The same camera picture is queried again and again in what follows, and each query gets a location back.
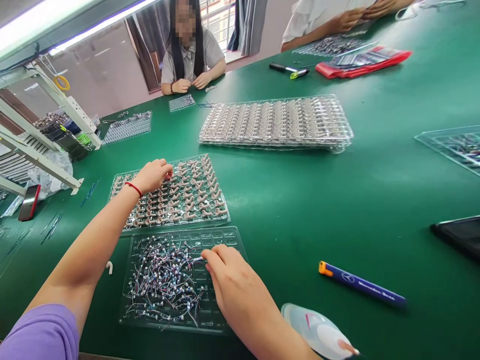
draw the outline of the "red string bracelet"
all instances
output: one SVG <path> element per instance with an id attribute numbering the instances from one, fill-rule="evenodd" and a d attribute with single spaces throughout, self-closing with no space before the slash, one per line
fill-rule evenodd
<path id="1" fill-rule="evenodd" d="M 128 182 L 128 181 L 125 184 L 134 188 L 138 192 L 138 195 L 140 195 L 140 197 L 142 197 L 142 192 L 139 190 L 138 187 L 136 187 L 135 185 L 133 185 L 131 182 Z"/>

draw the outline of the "green table surface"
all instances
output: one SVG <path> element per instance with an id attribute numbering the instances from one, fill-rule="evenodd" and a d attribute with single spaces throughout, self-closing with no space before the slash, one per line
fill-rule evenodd
<path id="1" fill-rule="evenodd" d="M 436 239 L 428 226 L 478 214 L 480 178 L 414 136 L 478 124 L 479 14 L 480 3 L 469 1 L 422 10 L 409 21 L 382 19 L 371 37 L 413 55 L 400 66 L 357 79 L 326 80 L 312 71 L 291 81 L 268 64 L 311 64 L 318 58 L 287 52 L 227 73 L 208 93 L 192 91 L 198 103 L 336 94 L 355 133 L 342 154 L 199 145 L 208 110 L 191 106 L 169 113 L 170 96 L 129 108 L 130 114 L 153 111 L 150 133 L 106 145 L 75 163 L 75 177 L 85 178 L 78 195 L 57 193 L 29 222 L 3 219 L 9 229 L 0 238 L 0 254 L 31 231 L 0 264 L 0 339 L 105 205 L 115 174 L 155 158 L 209 153 L 230 225 L 238 227 L 251 266 L 279 307 L 294 303 L 320 312 L 367 359 L 473 358 L 480 334 L 479 267 Z M 80 208 L 100 177 L 91 202 Z M 60 225 L 40 245 L 40 232 L 59 210 L 64 211 Z M 234 336 L 119 325 L 129 246 L 130 236 L 122 236 L 111 257 L 113 275 L 105 271 L 98 283 L 82 352 L 129 359 L 251 357 Z M 407 309 L 396 310 L 320 275 L 321 260 L 397 292 L 408 300 Z"/>

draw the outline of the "person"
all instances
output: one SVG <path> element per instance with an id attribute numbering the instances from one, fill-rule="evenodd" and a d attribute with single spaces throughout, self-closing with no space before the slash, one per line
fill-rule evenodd
<path id="1" fill-rule="evenodd" d="M 78 359 L 95 287 L 140 198 L 172 176 L 165 159 L 147 163 L 80 233 L 0 344 L 1 360 Z M 240 253 L 204 250 L 220 311 L 258 359 L 318 359 L 287 324 L 266 286 Z"/>
<path id="2" fill-rule="evenodd" d="M 190 86 L 201 90 L 223 75 L 226 66 L 219 43 L 202 27 L 199 0 L 171 0 L 161 92 L 164 95 L 186 93 Z"/>
<path id="3" fill-rule="evenodd" d="M 281 51 L 324 37 L 347 33 L 356 25 L 396 13 L 414 0 L 299 0 L 283 34 Z"/>

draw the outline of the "blue pen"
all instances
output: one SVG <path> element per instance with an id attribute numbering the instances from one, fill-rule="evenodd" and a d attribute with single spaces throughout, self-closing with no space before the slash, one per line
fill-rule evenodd
<path id="1" fill-rule="evenodd" d="M 361 277 L 355 276 L 349 272 L 343 271 L 338 267 L 332 266 L 325 261 L 320 261 L 318 272 L 322 275 L 334 278 L 342 284 L 348 285 L 365 294 L 369 294 L 374 298 L 380 299 L 398 307 L 404 307 L 407 300 L 386 288 L 375 285 L 369 281 L 363 280 Z"/>

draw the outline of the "black phone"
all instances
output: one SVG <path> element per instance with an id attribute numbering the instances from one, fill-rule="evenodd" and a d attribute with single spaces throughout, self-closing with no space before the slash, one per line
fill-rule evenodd
<path id="1" fill-rule="evenodd" d="M 20 215 L 18 220 L 28 221 L 34 217 L 35 207 L 40 194 L 40 185 L 30 186 L 26 190 L 25 199 L 21 203 Z"/>
<path id="2" fill-rule="evenodd" d="M 480 263 L 480 215 L 439 222 L 431 225 L 430 230 Z"/>

